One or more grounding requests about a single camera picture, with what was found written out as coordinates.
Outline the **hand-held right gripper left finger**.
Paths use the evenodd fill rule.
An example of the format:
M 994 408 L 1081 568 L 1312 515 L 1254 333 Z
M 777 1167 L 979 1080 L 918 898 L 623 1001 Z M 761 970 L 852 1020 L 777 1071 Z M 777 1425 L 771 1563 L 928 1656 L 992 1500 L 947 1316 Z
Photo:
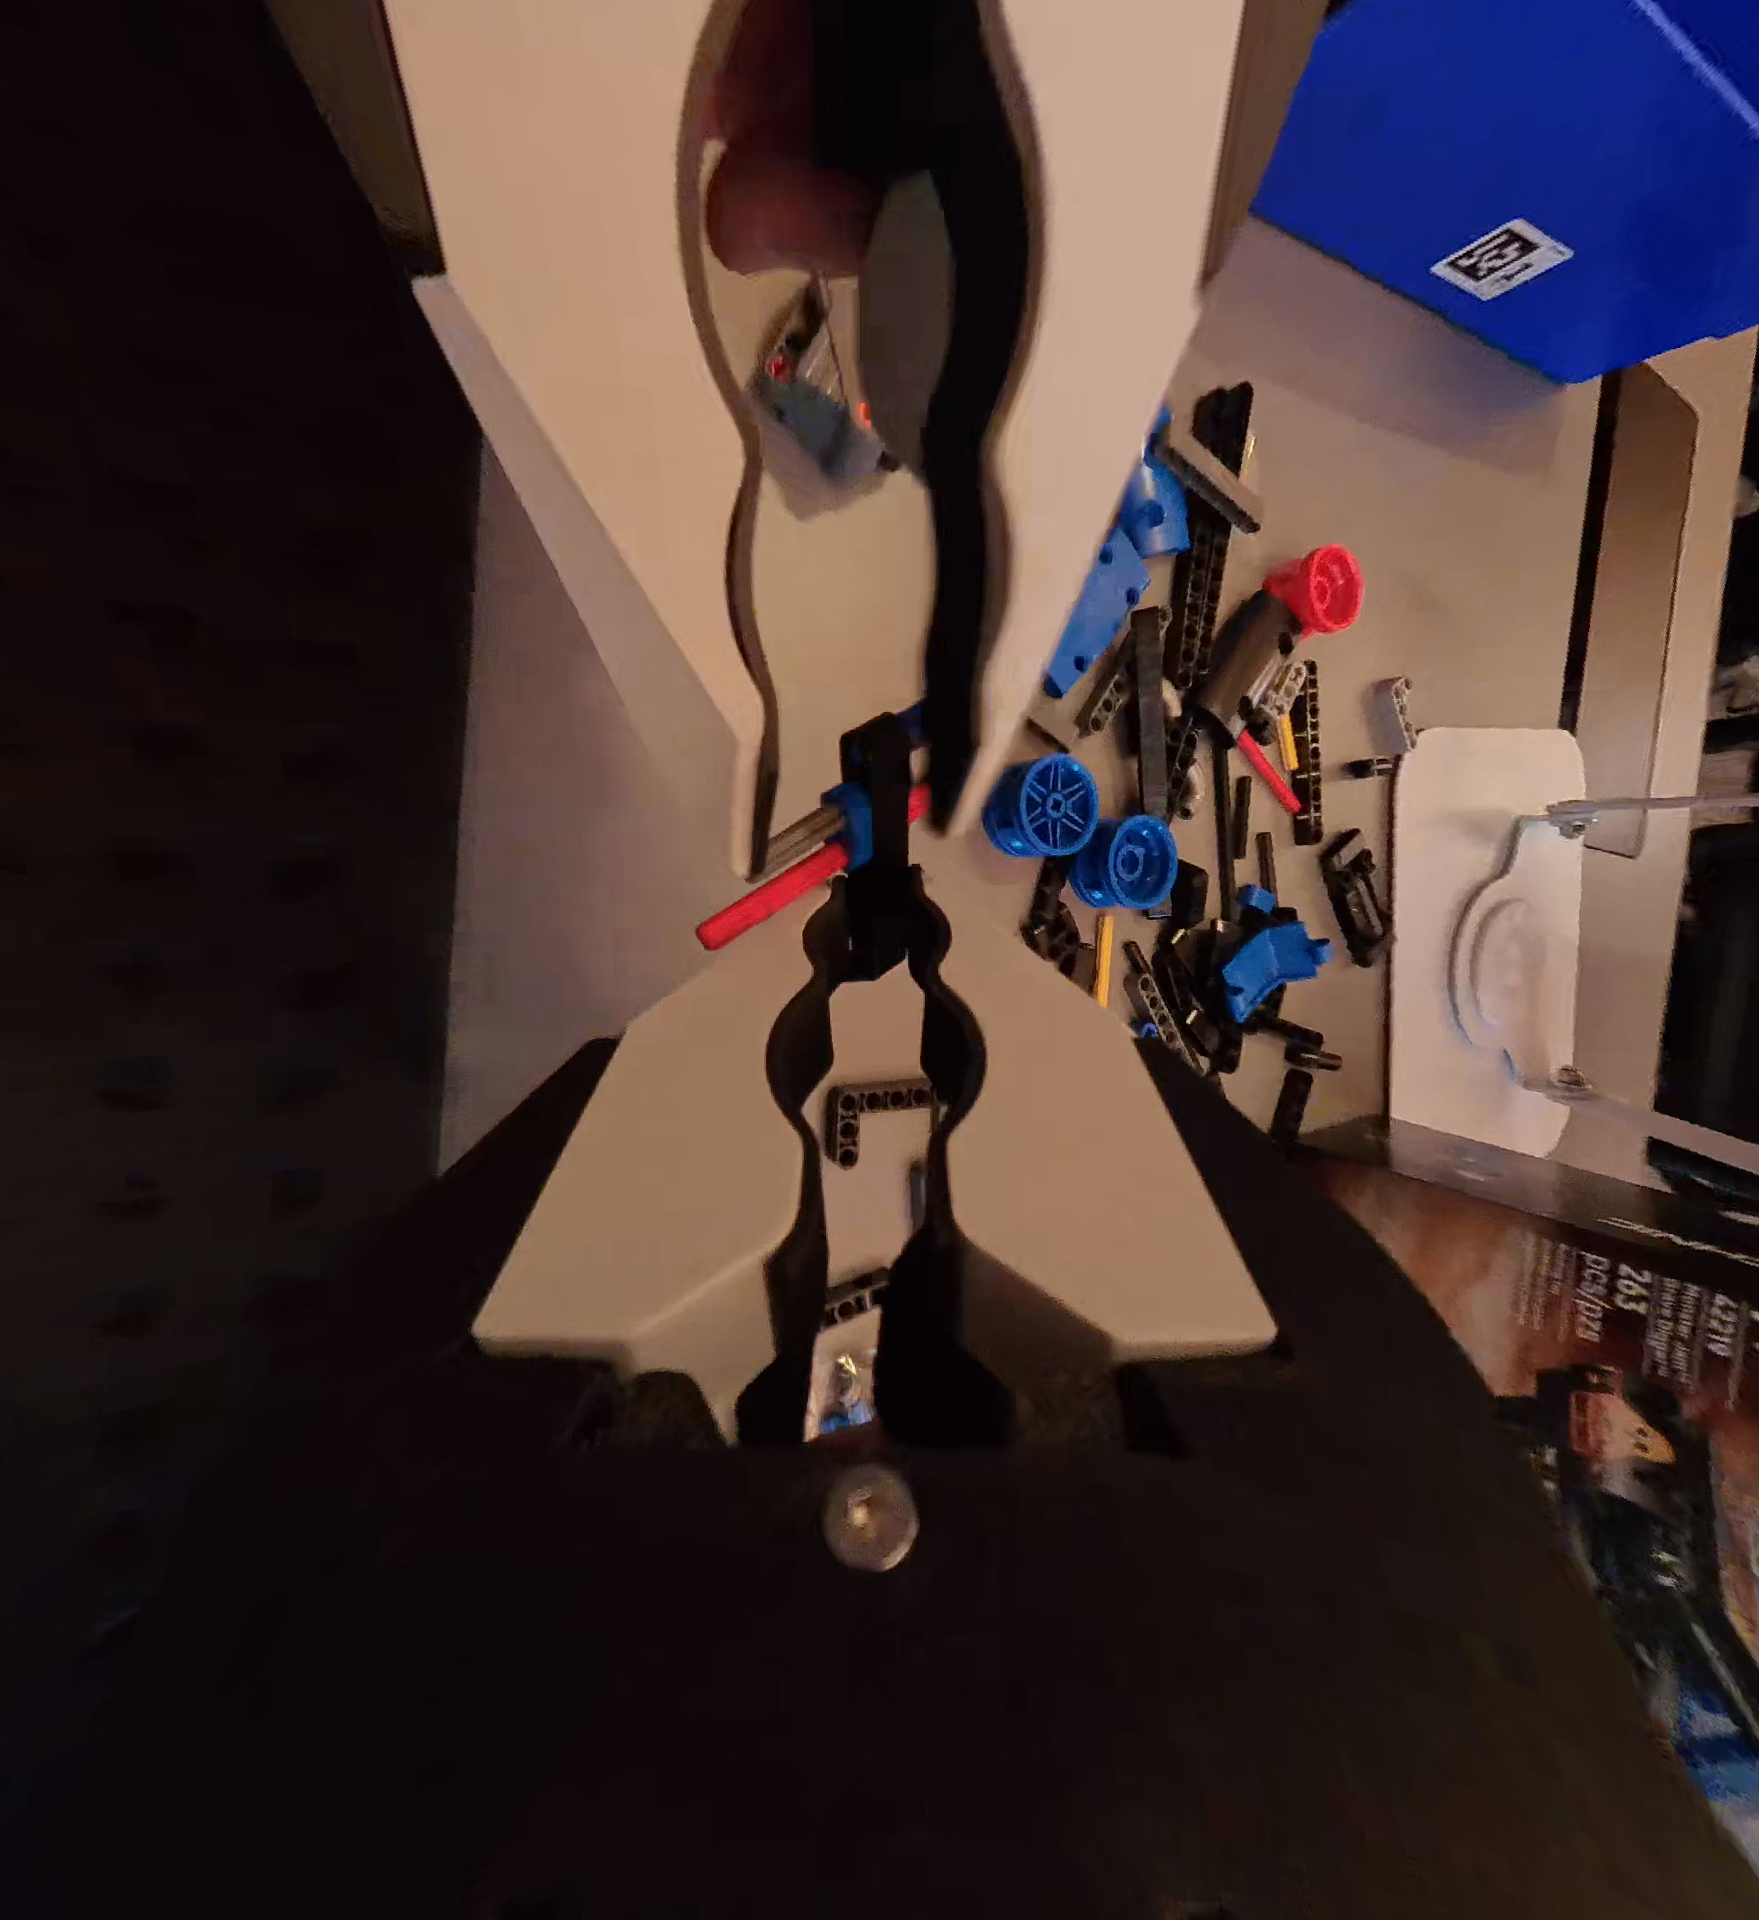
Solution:
M 728 1441 L 807 1446 L 829 1291 L 820 1086 L 849 882 L 627 1022 L 473 1323 L 483 1356 L 684 1374 Z

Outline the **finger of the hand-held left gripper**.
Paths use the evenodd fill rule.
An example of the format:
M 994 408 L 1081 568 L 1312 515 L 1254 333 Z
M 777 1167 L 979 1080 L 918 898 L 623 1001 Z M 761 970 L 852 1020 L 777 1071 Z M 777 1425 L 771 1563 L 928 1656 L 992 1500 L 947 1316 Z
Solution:
M 814 6 L 814 152 L 879 189 L 876 421 L 930 513 L 930 821 L 982 813 L 1197 313 L 1247 6 Z
M 747 6 L 387 6 L 441 276 L 421 302 L 649 752 L 756 880 L 777 694 L 764 441 L 702 254 L 702 127 Z

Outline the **grey desk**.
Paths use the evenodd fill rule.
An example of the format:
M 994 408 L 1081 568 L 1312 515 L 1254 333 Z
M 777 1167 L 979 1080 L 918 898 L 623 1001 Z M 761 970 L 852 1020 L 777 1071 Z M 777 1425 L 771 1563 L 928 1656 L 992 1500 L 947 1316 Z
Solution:
M 706 290 L 731 348 L 728 324 L 761 345 L 800 276 L 720 276 L 706 254 Z M 1374 677 L 1409 672 L 1424 732 L 1554 732 L 1599 384 L 1520 370 L 1264 223 L 1245 229 L 1224 276 L 1201 290 L 1165 389 L 1193 408 L 1207 384 L 1238 381 L 1256 389 L 1254 490 L 1264 522 L 1233 546 L 1231 596 L 1318 546 L 1343 546 L 1366 568 L 1366 615 L 1326 648 L 1326 709 L 1343 716 Z M 387 1302 L 387 1328 L 406 1323 L 421 1350 L 473 1356 L 488 1374 L 541 1362 L 615 1380 L 591 1362 L 483 1356 L 470 1323 L 615 1042 L 728 952 L 706 952 L 694 921 L 720 894 L 748 894 L 764 870 L 741 880 L 694 828 L 483 421 L 478 432 L 508 490 L 519 554 L 541 548 L 531 610 L 547 615 L 547 629 L 519 615 L 520 648 L 508 653 L 500 591 L 478 591 L 449 1074 L 453 1119 L 470 1124 L 488 1094 L 500 1124 L 470 1133 L 428 1189 L 406 1238 L 422 1280 L 409 1281 L 416 1302 Z M 897 468 L 852 506 L 798 522 L 764 426 L 761 441 L 756 619 L 777 694 L 777 835 L 837 782 L 837 739 L 852 727 L 921 701 L 930 513 L 921 481 Z M 1590 750 L 1580 750 L 1595 801 L 1670 785 L 1670 770 L 1599 782 Z M 987 880 L 987 862 L 979 816 L 965 834 L 930 816 L 911 834 L 911 880 L 928 880 L 939 907 L 1017 935 L 1017 880 Z M 879 979 L 849 976 L 833 992 L 829 1084 L 866 1071 L 928 1080 L 908 957 Z M 1170 1064 L 1153 1080 L 1275 1313 L 1262 1356 L 1312 1356 L 1339 1288 L 1433 1321 L 1396 1262 L 1299 1178 L 1233 1094 L 1212 1080 L 1174 1094 Z

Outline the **person's left hand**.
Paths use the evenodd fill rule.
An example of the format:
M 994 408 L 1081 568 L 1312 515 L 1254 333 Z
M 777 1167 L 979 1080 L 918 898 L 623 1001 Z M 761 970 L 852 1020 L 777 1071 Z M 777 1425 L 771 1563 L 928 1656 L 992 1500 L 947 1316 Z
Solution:
M 702 186 L 718 263 L 820 281 L 861 269 L 879 196 L 820 157 L 812 0 L 748 0 L 741 9 L 698 138 L 718 142 Z

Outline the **grey toy beam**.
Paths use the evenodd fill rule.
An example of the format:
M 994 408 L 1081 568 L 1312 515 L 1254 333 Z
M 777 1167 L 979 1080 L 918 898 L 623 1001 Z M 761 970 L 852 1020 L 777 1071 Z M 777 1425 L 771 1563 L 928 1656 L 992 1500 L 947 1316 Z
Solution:
M 1245 534 L 1262 534 L 1264 501 L 1185 421 L 1170 417 L 1165 426 L 1153 426 L 1151 447 L 1217 515 L 1224 515 Z

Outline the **clear bag of toy parts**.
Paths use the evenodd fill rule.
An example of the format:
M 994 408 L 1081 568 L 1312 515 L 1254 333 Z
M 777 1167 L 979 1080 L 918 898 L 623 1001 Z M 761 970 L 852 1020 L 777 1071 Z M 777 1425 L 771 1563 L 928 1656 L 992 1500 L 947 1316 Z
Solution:
M 876 1339 L 820 1339 L 812 1356 L 807 1446 L 876 1422 Z

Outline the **blue curved toy panel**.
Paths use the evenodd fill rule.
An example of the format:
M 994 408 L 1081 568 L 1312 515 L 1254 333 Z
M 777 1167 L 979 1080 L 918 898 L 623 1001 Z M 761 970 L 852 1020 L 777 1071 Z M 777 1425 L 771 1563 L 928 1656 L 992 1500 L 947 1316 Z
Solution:
M 1170 421 L 1174 408 L 1158 403 L 1115 506 L 1115 528 L 1144 562 L 1179 558 L 1193 548 L 1185 490 L 1179 468 L 1158 460 L 1158 436 Z

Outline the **blue toy wheel rim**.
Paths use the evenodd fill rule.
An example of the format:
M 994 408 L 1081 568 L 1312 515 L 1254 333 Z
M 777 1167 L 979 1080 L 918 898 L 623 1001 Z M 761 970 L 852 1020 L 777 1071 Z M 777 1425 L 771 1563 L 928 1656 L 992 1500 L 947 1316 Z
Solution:
M 1075 862 L 1092 842 L 1099 813 L 1092 770 L 1075 752 L 1043 752 L 994 776 L 982 834 L 1012 862 Z
M 1092 911 L 1151 918 L 1179 882 L 1179 835 L 1153 813 L 1099 816 L 1086 850 L 1070 857 L 1070 894 Z

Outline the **blue flat toy panel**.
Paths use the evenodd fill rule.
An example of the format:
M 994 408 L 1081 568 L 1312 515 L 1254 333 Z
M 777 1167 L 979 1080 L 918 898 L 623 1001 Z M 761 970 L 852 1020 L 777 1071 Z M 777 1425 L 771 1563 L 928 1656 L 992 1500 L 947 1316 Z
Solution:
M 1070 696 L 1075 684 L 1113 653 L 1127 630 L 1131 610 L 1153 586 L 1144 554 L 1131 546 L 1124 526 L 1092 554 L 1092 568 L 1081 586 L 1081 598 L 1056 639 L 1056 653 L 1043 668 L 1047 696 Z

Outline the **red toy wheel rim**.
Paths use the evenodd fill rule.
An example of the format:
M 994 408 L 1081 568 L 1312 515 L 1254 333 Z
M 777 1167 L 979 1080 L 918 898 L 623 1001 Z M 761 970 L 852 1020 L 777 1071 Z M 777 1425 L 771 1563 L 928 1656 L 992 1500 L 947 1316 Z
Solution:
M 1366 615 L 1366 568 L 1343 546 L 1318 546 L 1264 574 L 1262 591 L 1283 610 L 1299 639 L 1331 639 Z

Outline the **black toy block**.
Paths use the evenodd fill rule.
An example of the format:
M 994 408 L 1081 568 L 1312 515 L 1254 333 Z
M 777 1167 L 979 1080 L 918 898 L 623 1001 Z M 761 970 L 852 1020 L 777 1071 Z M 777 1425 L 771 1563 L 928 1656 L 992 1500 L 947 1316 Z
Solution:
M 1197 707 L 1231 733 L 1247 727 L 1256 694 L 1296 653 L 1299 625 L 1275 591 L 1254 591 L 1217 630 L 1212 663 L 1197 677 Z

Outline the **blue plastic bin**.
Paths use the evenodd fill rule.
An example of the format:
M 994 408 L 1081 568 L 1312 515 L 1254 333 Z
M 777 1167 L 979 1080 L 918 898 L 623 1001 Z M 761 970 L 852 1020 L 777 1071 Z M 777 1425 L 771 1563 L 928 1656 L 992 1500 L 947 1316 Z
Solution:
M 1549 381 L 1759 324 L 1759 0 L 1361 0 L 1254 214 Z

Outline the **pile of black toy beams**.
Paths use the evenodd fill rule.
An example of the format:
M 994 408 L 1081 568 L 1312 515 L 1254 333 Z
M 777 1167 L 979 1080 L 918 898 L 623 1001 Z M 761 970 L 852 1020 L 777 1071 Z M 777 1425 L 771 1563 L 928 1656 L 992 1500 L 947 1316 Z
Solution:
M 1238 381 L 1207 384 L 1193 408 L 1174 417 L 1231 468 L 1254 481 L 1254 408 L 1256 389 Z M 1103 750 L 1106 761 L 1131 761 L 1113 785 L 1106 813 L 1153 813 L 1179 835 L 1184 862 L 1170 907 L 1151 918 L 1113 911 L 1113 995 L 1124 995 L 1131 1033 L 1158 1042 L 1184 1071 L 1217 1084 L 1245 1071 L 1254 1042 L 1275 1042 L 1282 1094 L 1264 1131 L 1282 1146 L 1296 1146 L 1318 1084 L 1343 1071 L 1318 1029 L 1283 1013 L 1283 995 L 1318 976 L 1275 992 L 1272 1005 L 1238 1029 L 1221 1001 L 1221 957 L 1231 952 L 1231 923 L 1238 921 L 1238 894 L 1247 882 L 1272 888 L 1318 941 L 1335 943 L 1335 957 L 1350 957 L 1318 873 L 1331 842 L 1318 672 L 1318 640 L 1326 639 L 1296 639 L 1296 653 L 1256 694 L 1245 727 L 1275 739 L 1275 716 L 1296 720 L 1303 816 L 1290 816 L 1254 776 L 1238 733 L 1197 707 L 1197 677 L 1212 663 L 1217 630 L 1264 583 L 1231 604 L 1231 558 L 1233 546 L 1254 534 L 1233 528 L 1197 491 L 1185 491 L 1185 522 L 1193 548 L 1151 562 L 1153 586 L 1131 610 L 1127 630 L 1070 696 L 1040 694 L 1051 707 L 1051 727 L 1034 716 L 1030 732 L 1051 752 Z M 1018 935 L 1043 964 L 1092 992 L 1099 911 L 1070 894 L 1064 873 L 1070 862 L 1040 862 Z

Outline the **black toy truck box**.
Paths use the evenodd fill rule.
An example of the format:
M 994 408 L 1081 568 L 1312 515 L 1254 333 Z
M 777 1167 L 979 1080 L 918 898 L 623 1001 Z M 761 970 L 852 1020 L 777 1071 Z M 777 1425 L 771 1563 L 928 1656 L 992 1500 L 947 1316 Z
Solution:
M 1759 1203 L 1386 1119 L 1318 1131 L 1303 1167 L 1493 1392 L 1666 1747 L 1759 1868 Z

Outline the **black toy frame piece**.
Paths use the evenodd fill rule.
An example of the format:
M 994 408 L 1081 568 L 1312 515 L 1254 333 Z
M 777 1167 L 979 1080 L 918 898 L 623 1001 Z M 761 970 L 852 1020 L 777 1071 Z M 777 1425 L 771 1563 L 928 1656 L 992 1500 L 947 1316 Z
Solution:
M 1396 941 L 1392 888 L 1382 888 L 1378 857 L 1361 828 L 1326 842 L 1318 862 L 1331 918 L 1353 965 L 1374 970 Z

